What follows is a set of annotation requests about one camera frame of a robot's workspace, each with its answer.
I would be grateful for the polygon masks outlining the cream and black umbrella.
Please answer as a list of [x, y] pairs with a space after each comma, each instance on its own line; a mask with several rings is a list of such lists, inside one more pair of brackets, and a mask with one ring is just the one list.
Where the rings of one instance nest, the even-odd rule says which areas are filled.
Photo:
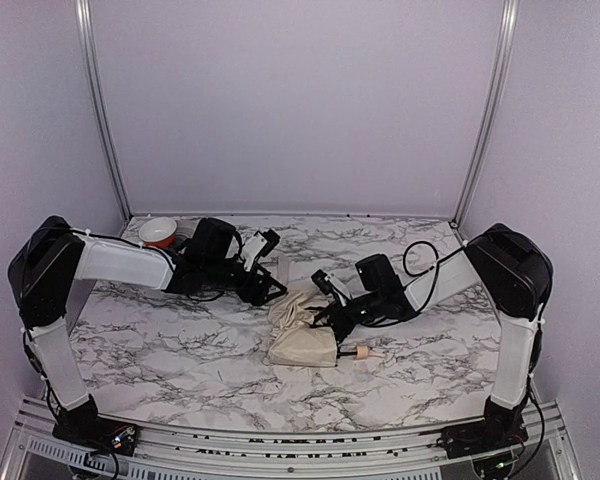
[[318, 317], [328, 306], [328, 295], [315, 283], [291, 282], [288, 293], [269, 308], [272, 330], [268, 361], [279, 366], [332, 368], [340, 358], [367, 360], [383, 356], [365, 345], [341, 349], [334, 329]]

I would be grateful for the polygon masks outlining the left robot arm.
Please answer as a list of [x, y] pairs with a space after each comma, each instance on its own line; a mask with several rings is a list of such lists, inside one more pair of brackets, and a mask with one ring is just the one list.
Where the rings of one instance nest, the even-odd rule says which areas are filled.
[[177, 247], [93, 234], [48, 217], [11, 260], [7, 276], [23, 323], [23, 349], [47, 385], [54, 437], [101, 453], [130, 456], [138, 427], [102, 417], [77, 366], [66, 304], [77, 280], [106, 281], [193, 297], [226, 292], [252, 306], [284, 296], [286, 286], [261, 265], [278, 245], [273, 230], [242, 240], [230, 223], [205, 217]]

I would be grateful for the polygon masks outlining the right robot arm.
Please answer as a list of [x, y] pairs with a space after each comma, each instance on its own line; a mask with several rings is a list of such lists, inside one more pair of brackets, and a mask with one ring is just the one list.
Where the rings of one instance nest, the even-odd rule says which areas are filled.
[[495, 379], [481, 419], [446, 427], [437, 444], [448, 458], [523, 445], [523, 410], [538, 401], [532, 376], [542, 349], [543, 315], [553, 290], [554, 268], [527, 236], [502, 223], [452, 252], [433, 253], [432, 264], [403, 282], [384, 254], [355, 265], [363, 294], [354, 297], [333, 275], [311, 280], [332, 302], [318, 310], [314, 327], [328, 327], [342, 343], [357, 327], [384, 328], [411, 322], [455, 299], [475, 294], [500, 328]]

